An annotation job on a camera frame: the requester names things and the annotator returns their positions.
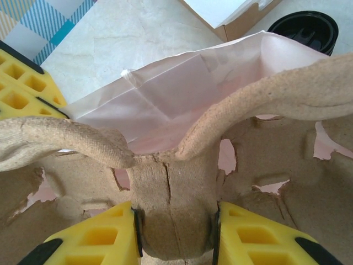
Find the cardboard box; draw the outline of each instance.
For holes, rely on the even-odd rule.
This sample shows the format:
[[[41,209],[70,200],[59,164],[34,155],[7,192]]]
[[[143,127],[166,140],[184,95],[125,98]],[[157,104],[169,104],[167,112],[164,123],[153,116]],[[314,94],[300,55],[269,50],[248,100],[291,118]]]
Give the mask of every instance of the cardboard box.
[[[263,10],[259,10],[259,4],[254,3],[248,10],[246,10],[236,20],[227,25],[219,26],[214,29],[204,19],[202,19],[191,7],[188,6],[184,0],[181,3],[187,7],[195,16],[197,16],[209,29],[211,29],[223,41],[236,40],[248,32],[257,22],[266,16],[272,9],[274,9],[282,0],[273,0]]]

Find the black container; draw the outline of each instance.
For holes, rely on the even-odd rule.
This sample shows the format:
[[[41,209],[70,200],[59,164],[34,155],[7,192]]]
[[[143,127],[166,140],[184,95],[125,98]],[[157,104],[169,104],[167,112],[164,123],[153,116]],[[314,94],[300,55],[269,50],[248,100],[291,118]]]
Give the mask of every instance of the black container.
[[[317,11],[301,11],[277,20],[268,30],[326,55],[331,55],[338,37],[332,17]]]

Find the plaid cloth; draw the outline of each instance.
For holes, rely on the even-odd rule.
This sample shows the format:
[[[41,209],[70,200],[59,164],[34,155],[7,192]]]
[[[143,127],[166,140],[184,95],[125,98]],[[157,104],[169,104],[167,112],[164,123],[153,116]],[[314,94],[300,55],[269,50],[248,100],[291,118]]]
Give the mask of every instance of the plaid cloth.
[[[94,0],[0,0],[0,40],[40,65]]]

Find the cardboard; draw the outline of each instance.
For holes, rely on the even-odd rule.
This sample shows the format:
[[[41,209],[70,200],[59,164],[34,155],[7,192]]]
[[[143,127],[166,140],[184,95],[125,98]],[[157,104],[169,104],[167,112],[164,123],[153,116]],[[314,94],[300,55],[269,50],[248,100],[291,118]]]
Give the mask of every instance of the cardboard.
[[[272,9],[274,9],[281,1],[282,0],[273,0],[263,10],[259,10],[259,3],[254,3],[238,18],[226,25],[219,26],[215,29],[210,26],[206,21],[204,21],[192,8],[190,8],[188,4],[184,2],[184,0],[180,0],[183,6],[185,6],[189,11],[191,11],[192,14],[194,14],[199,20],[201,20],[202,23],[204,23],[224,42],[241,38],[257,22],[259,22]]]

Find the black plastic lid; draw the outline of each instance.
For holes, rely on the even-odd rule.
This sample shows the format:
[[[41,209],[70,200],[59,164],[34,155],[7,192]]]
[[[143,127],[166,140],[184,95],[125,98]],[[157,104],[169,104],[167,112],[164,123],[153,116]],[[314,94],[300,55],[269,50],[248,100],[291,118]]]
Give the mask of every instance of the black plastic lid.
[[[338,37],[334,19],[317,11],[301,11],[277,20],[268,30],[331,55]]]

